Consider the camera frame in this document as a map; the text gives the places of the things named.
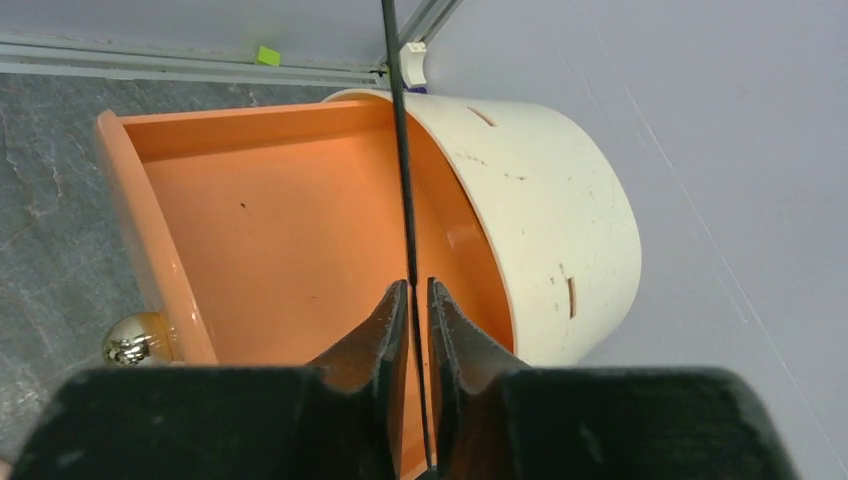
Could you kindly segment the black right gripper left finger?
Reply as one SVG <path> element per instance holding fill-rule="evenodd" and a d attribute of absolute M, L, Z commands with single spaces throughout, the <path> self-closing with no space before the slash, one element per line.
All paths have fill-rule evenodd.
<path fill-rule="evenodd" d="M 397 479 L 402 459 L 408 286 L 390 284 L 368 317 L 312 360 L 305 472 L 317 479 Z"/>

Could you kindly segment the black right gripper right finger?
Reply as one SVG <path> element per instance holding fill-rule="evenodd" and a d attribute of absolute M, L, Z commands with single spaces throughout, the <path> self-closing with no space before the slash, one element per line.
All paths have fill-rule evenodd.
<path fill-rule="evenodd" d="M 484 332 L 443 282 L 427 280 L 431 400 L 440 479 L 514 479 L 503 376 L 527 364 Z"/>

